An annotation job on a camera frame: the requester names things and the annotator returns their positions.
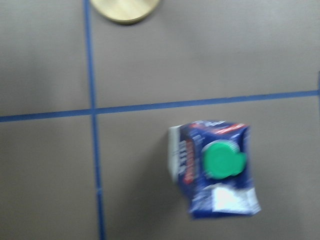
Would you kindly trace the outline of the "blue white milk carton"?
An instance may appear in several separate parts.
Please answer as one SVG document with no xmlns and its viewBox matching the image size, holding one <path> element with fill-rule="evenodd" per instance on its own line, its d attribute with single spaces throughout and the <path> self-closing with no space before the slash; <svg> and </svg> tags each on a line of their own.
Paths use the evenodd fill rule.
<svg viewBox="0 0 320 240">
<path fill-rule="evenodd" d="M 194 219 L 261 211 L 249 154 L 250 127 L 199 120 L 168 128 L 167 167 Z"/>
</svg>

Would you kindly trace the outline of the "wooden round stand with rod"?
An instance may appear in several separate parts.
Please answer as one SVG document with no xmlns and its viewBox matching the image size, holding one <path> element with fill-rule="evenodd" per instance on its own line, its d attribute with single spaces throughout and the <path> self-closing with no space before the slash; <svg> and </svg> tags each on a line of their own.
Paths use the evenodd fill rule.
<svg viewBox="0 0 320 240">
<path fill-rule="evenodd" d="M 91 0 L 94 9 L 106 19 L 120 24 L 132 25 L 147 18 L 160 0 Z"/>
</svg>

